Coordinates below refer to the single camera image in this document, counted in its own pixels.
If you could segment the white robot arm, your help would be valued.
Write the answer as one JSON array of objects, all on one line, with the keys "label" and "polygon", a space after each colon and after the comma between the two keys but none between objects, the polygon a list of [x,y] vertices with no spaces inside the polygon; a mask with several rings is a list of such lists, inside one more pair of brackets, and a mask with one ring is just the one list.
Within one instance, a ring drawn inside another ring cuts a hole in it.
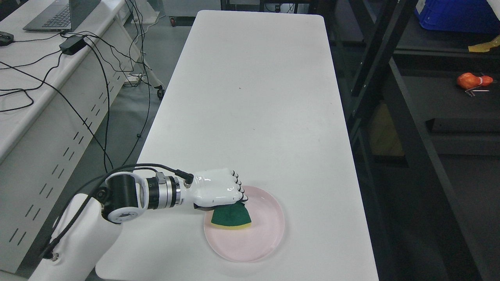
[{"label": "white robot arm", "polygon": [[57,218],[31,281],[84,281],[114,245],[123,223],[147,210],[174,207],[194,175],[162,164],[126,164],[95,178]]}]

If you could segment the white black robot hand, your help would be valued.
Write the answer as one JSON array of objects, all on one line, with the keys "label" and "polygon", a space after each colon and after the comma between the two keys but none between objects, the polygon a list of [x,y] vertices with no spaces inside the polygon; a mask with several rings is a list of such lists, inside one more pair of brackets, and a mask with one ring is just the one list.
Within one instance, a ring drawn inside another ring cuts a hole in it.
[{"label": "white black robot hand", "polygon": [[228,168],[198,171],[190,187],[181,188],[180,202],[191,203],[196,208],[212,208],[246,203],[248,197],[241,186],[239,174]]}]

